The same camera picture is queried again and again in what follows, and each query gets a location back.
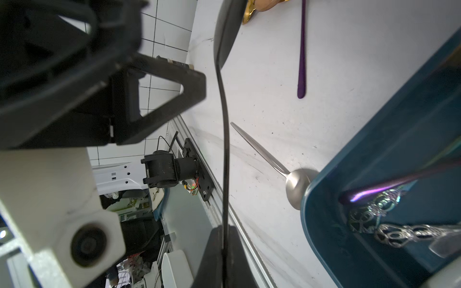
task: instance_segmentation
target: black bracket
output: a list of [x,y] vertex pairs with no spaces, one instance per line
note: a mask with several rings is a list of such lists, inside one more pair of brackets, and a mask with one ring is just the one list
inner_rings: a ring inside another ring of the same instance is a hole
[[[108,78],[131,62],[141,45],[142,4],[136,0],[2,1],[1,149],[20,147],[37,136],[104,89]],[[91,32],[87,35],[79,31],[58,15],[89,23]],[[83,114],[70,115],[26,147],[68,147],[62,140],[67,135],[56,136],[54,131],[66,126],[71,135],[73,127],[67,124],[80,120],[84,121],[80,127],[88,129],[79,131],[94,134],[97,141],[73,142],[73,147],[108,142],[105,131],[91,130],[104,125],[108,131],[108,122]]]
[[186,138],[184,141],[184,152],[184,157],[193,157],[199,162],[199,167],[197,169],[197,175],[199,179],[199,192],[203,201],[208,201],[213,189],[215,188],[213,179],[206,170],[203,161],[200,159],[197,150],[189,138]]
[[139,104],[134,103],[130,97],[138,90],[137,79],[129,76],[132,71],[122,71],[114,76],[114,140],[117,145],[142,141],[163,124],[205,99],[207,85],[203,73],[139,53],[135,54],[130,68],[178,82],[183,85],[184,90],[156,110],[140,117]]

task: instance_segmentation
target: purple spoon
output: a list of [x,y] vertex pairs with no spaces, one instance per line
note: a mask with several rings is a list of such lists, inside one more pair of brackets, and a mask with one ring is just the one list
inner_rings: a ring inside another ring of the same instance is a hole
[[299,72],[298,72],[298,98],[302,99],[306,95],[306,48],[304,34],[306,27],[306,0],[302,0],[301,12],[301,49],[299,52]]
[[433,174],[440,173],[442,171],[445,171],[446,169],[450,169],[450,168],[457,167],[460,165],[461,165],[461,157],[450,159],[443,163],[430,166],[429,168],[425,168],[417,172],[404,175],[399,178],[394,178],[394,179],[391,179],[385,182],[381,182],[379,184],[346,191],[339,197],[338,200],[341,204],[353,203],[365,197],[378,194],[385,190],[409,183],[411,181],[429,177]]

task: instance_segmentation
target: black plastic frame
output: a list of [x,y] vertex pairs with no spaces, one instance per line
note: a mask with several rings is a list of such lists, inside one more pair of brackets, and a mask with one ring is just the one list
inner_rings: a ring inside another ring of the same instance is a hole
[[186,138],[184,141],[183,151],[185,151],[184,157],[192,157],[199,162],[197,168],[197,177],[199,178],[199,192],[203,201],[208,201],[208,199],[210,199],[211,193],[215,189],[214,182],[207,169],[205,168],[205,164],[199,157],[197,150],[192,144],[192,141],[189,138]]
[[[6,39],[2,40],[4,44],[0,43],[2,54],[7,51],[10,57],[16,57],[13,54],[16,51],[6,45],[14,43],[20,51],[26,41],[27,31],[22,22],[26,11],[54,15],[56,24],[63,22],[57,15],[88,22],[91,34],[46,60],[22,66],[0,79],[0,149],[19,147],[106,87],[110,75],[130,62],[138,50],[144,2],[89,0],[86,3],[69,0],[6,2],[14,9],[12,18],[19,24],[10,33],[3,33]],[[5,9],[1,13],[4,15],[8,11]]]
[[143,73],[178,82],[182,84],[184,90],[156,110],[140,117],[139,102],[128,97],[130,93],[135,93],[134,90],[138,89],[138,82],[130,81],[128,70],[114,76],[112,78],[115,115],[114,142],[118,145],[140,142],[166,122],[205,99],[206,96],[207,84],[203,73],[139,53],[131,63],[131,69],[133,68]]

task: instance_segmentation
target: white panel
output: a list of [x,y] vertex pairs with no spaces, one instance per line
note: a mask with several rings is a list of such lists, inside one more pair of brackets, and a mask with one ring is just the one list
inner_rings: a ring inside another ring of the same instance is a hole
[[75,27],[79,28],[81,31],[86,32],[86,30],[85,30],[85,22],[70,19],[70,18],[63,17],[63,16],[60,16],[60,17],[64,21],[66,21],[67,23],[71,24],[72,26],[75,26]]
[[98,159],[98,147],[87,147],[90,160]]
[[143,13],[155,17],[157,13],[157,0],[149,0],[149,4],[142,10]]
[[188,288],[194,281],[186,255],[182,250],[165,253],[161,269],[165,287]]
[[[157,55],[175,61],[185,62],[187,52],[172,47],[168,47],[162,44],[154,43],[154,57],[157,57]],[[150,87],[179,91],[181,88],[181,84],[166,79],[162,79],[156,76],[152,76]]]
[[178,95],[178,91],[151,88],[149,95],[149,109],[157,109]]
[[[166,227],[169,231],[176,231],[176,237],[171,238],[173,250],[184,251],[192,276],[197,275],[208,237],[213,229],[201,201],[200,194],[192,196],[182,185],[176,185],[170,188],[168,201],[162,210]],[[188,217],[178,217],[178,211],[181,211],[182,215],[193,215],[194,221],[190,221]]]
[[117,164],[117,163],[128,163],[134,161],[140,161],[144,156],[130,156],[130,157],[117,157],[107,158],[99,160],[99,165]]
[[142,39],[141,47],[139,47],[138,52],[146,56],[152,57],[152,51],[154,50],[154,42]]
[[158,0],[157,18],[192,30],[196,0]]
[[121,190],[147,189],[142,180],[146,178],[146,166],[140,161],[108,165],[93,169],[99,195],[111,194]]
[[139,87],[139,108],[148,109],[149,107],[149,88]]
[[114,158],[114,157],[124,157],[124,156],[136,156],[144,154],[144,141],[141,141],[136,144],[130,145],[120,145],[108,144],[103,147],[98,147],[99,149],[99,163],[103,158]]
[[155,18],[146,14],[141,14],[142,37],[154,41]]
[[189,48],[190,34],[186,29],[161,20],[155,26],[155,42],[186,51]]

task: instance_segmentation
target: wire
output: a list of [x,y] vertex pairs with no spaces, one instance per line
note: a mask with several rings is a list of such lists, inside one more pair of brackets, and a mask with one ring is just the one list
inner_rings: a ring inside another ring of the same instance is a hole
[[224,174],[223,174],[223,286],[227,282],[227,249],[228,249],[228,233],[229,233],[229,115],[227,111],[226,95],[224,93],[223,79],[219,66],[215,65],[216,77],[218,78],[219,94],[221,96],[221,106],[223,110],[223,126],[224,126]]
[[168,143],[168,142],[166,141],[166,139],[165,139],[163,136],[159,136],[159,139],[157,140],[157,149],[156,149],[156,151],[159,149],[160,138],[162,138],[163,140],[165,140],[165,142],[166,142],[166,144],[168,145],[168,147],[170,146],[170,143]]
[[116,287],[118,287],[119,285],[120,285],[120,287],[121,287],[121,285],[122,285],[122,283],[123,283],[123,281],[124,281],[124,278],[125,278],[125,276],[126,276],[127,273],[128,273],[128,272],[123,273],[123,274],[122,274],[122,277],[119,277],[119,278],[118,278],[118,283],[117,283]]
[[184,189],[189,191],[191,195],[197,195],[197,192],[198,192],[198,189],[199,189],[199,178],[198,178],[198,176],[195,178],[195,185],[193,187],[191,187],[191,188],[187,187],[188,183],[185,180],[183,180],[181,182],[181,184],[184,185]]
[[159,277],[160,277],[160,271],[162,271],[162,268],[159,269],[159,271],[157,272],[157,275],[155,276],[154,288],[155,288],[155,286],[157,285],[157,280],[158,280]]

